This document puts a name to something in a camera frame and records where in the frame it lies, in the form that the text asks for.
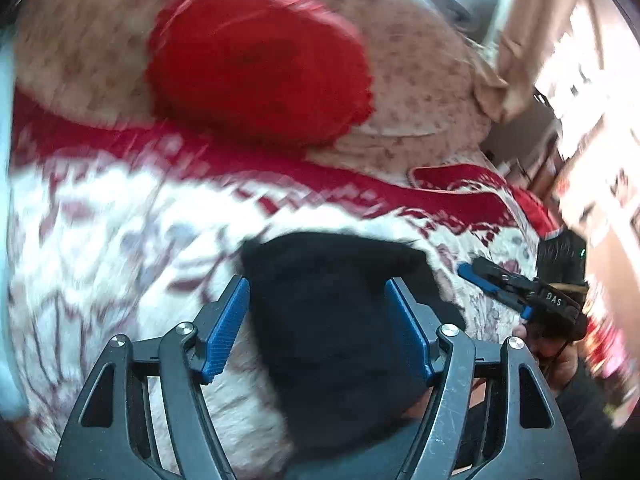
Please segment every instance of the black fabric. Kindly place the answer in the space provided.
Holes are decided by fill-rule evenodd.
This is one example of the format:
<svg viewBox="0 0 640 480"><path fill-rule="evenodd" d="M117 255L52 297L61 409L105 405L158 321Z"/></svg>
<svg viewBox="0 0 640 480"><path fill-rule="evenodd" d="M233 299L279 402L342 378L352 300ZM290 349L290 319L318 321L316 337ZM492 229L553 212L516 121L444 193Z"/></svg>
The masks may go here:
<svg viewBox="0 0 640 480"><path fill-rule="evenodd" d="M587 243L571 229L562 229L538 244L538 277L547 283L584 284Z"/></svg>
<svg viewBox="0 0 640 480"><path fill-rule="evenodd" d="M0 478L50 480L51 473L27 455L24 443L0 417Z"/></svg>
<svg viewBox="0 0 640 480"><path fill-rule="evenodd" d="M465 327L442 301L426 255L351 235L294 233L241 249L261 358L301 456L341 452L394 424L425 392L383 288L401 276L442 322Z"/></svg>
<svg viewBox="0 0 640 480"><path fill-rule="evenodd" d="M605 414L605 396L583 363L556 399L574 445L582 480L638 477L640 405L621 431Z"/></svg>
<svg viewBox="0 0 640 480"><path fill-rule="evenodd" d="M289 463L284 480L395 480L414 443L419 420L410 420L384 440L373 440L335 458Z"/></svg>

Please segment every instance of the metal screw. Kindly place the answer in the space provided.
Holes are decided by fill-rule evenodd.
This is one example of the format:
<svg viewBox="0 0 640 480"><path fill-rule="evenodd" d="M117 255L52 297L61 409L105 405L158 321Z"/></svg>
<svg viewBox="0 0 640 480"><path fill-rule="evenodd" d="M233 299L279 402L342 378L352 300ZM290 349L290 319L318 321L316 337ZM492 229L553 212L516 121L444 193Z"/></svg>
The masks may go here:
<svg viewBox="0 0 640 480"><path fill-rule="evenodd" d="M449 337L453 337L453 336L458 335L460 333L460 329L457 326L452 325L451 323L447 323L447 324L444 324L443 326L441 326L440 327L440 331L444 335L448 335Z"/></svg>
<svg viewBox="0 0 640 480"><path fill-rule="evenodd" d="M189 323L188 321L183 321L179 323L177 327L175 327L175 331L180 335L187 335L193 332L193 323Z"/></svg>
<svg viewBox="0 0 640 480"><path fill-rule="evenodd" d="M109 339L109 346L113 346L114 348L119 348L124 346L124 343L127 342L127 337L122 334L118 334Z"/></svg>
<svg viewBox="0 0 640 480"><path fill-rule="evenodd" d="M509 346L511 348L515 348L516 350L522 350L524 348L524 341L516 336L511 336L509 338Z"/></svg>

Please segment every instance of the red and white blanket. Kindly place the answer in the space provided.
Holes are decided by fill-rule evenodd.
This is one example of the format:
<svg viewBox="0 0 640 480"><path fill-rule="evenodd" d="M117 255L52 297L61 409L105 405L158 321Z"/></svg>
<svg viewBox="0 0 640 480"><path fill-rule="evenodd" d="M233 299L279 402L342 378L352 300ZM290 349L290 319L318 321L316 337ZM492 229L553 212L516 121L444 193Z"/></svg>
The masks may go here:
<svg viewBox="0 0 640 480"><path fill-rule="evenodd" d="M459 278L457 265L483 255L535 274L535 232L481 168L461 168L454 189L407 189L169 124L82 126L20 94L13 146L10 325L31 412L19 429L52 459L108 338L151 338L193 319L236 272L244 238L326 230L404 240L427 253L469 335L496 342L516 314ZM162 462L176 470L159 385L150 392ZM238 478L276 474L292 449L246 323L204 396Z"/></svg>

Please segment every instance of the hand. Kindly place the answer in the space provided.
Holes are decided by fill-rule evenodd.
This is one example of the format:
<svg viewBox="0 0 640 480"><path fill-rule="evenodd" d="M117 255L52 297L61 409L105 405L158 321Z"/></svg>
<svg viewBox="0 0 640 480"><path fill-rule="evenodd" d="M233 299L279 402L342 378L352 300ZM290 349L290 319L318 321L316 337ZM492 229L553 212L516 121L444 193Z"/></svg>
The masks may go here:
<svg viewBox="0 0 640 480"><path fill-rule="evenodd" d="M540 327L536 325L518 325L513 329L513 335L525 342L538 364L550 365L545 379L557 397L578 371L578 351L575 346L568 345L551 364L565 343L563 339L541 337Z"/></svg>

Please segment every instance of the red pillow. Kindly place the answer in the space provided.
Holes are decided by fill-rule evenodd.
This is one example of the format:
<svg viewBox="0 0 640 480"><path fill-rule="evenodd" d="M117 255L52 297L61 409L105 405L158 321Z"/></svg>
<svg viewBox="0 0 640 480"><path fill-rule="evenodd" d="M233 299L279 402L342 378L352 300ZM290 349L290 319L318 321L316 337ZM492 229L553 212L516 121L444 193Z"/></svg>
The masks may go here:
<svg viewBox="0 0 640 480"><path fill-rule="evenodd" d="M305 146L372 113L358 32L316 0L172 0L148 47L157 113L174 119Z"/></svg>

